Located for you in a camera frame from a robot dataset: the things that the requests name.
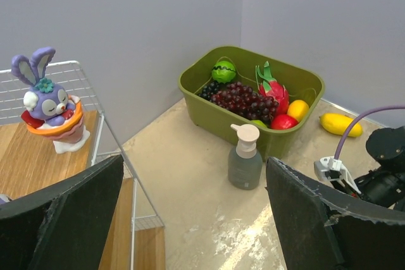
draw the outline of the gray bottle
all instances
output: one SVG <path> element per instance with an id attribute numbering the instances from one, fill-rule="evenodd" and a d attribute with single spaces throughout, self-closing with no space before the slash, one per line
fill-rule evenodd
<path id="1" fill-rule="evenodd" d="M 256 149 L 256 141 L 260 136 L 259 129 L 250 124 L 230 125 L 239 138 L 236 147 L 232 148 L 228 157 L 228 179 L 235 187 L 252 190 L 259 185 L 261 155 Z"/>

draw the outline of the green bin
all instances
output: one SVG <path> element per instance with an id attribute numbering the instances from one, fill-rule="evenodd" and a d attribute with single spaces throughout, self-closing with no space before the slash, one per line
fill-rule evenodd
<path id="1" fill-rule="evenodd" d="M 271 67 L 271 74 L 279 83 L 285 85 L 289 91 L 290 102 L 296 99 L 302 99 L 309 104 L 307 115 L 297 126 L 291 129 L 272 130 L 257 126 L 260 130 L 257 148 L 263 160 L 266 161 L 270 156 L 275 156 L 280 159 L 283 158 L 288 152 L 298 131 L 304 126 L 321 99 L 325 91 L 323 80 L 310 71 L 239 47 L 217 47 L 207 53 L 181 74 L 178 79 L 178 86 L 183 92 L 192 122 L 234 145 L 237 143 L 237 136 L 230 125 L 232 123 L 243 125 L 251 122 L 196 95 L 206 84 L 212 81 L 211 70 L 221 57 L 228 57 L 234 62 L 237 69 L 237 76 L 234 81 L 240 81 L 244 85 L 250 85 L 255 91 L 258 89 L 256 85 L 255 66 L 260 65 L 260 67 L 263 67 L 264 63 L 268 61 Z"/>

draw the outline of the white pump head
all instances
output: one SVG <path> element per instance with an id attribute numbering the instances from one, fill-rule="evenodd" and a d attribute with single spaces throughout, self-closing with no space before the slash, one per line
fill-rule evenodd
<path id="1" fill-rule="evenodd" d="M 241 158 L 252 158 L 256 155 L 256 141 L 260 136 L 259 129 L 250 124 L 245 124 L 242 126 L 230 125 L 232 129 L 237 132 L 239 138 L 238 144 L 236 146 L 236 153 Z"/>

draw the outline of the gray wall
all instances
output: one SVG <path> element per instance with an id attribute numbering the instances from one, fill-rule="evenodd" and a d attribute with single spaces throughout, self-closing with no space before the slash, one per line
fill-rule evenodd
<path id="1" fill-rule="evenodd" d="M 179 74 L 240 43 L 241 0 L 0 0 L 0 69 L 56 48 L 79 60 L 121 142 L 181 98 Z"/>
<path id="2" fill-rule="evenodd" d="M 319 73 L 326 99 L 355 112 L 405 104 L 404 0 L 243 0 L 241 44 Z"/>

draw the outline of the yellow fruit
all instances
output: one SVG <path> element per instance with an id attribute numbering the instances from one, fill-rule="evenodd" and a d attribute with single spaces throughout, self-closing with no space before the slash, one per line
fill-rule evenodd
<path id="1" fill-rule="evenodd" d="M 328 132 L 336 135 L 343 135 L 347 127 L 351 124 L 353 118 L 337 113 L 325 113 L 320 116 L 321 126 Z M 363 128 L 359 123 L 356 123 L 350 130 L 350 137 L 359 137 L 363 134 Z"/>
<path id="2" fill-rule="evenodd" d="M 259 126 L 262 126 L 263 128 L 267 128 L 265 123 L 263 123 L 261 120 L 252 120 L 252 122 L 259 125 Z"/>
<path id="3" fill-rule="evenodd" d="M 287 115 L 295 118 L 298 122 L 300 122 L 306 113 L 309 111 L 309 105 L 302 101 L 296 100 L 291 102 L 289 109 L 287 110 Z"/>

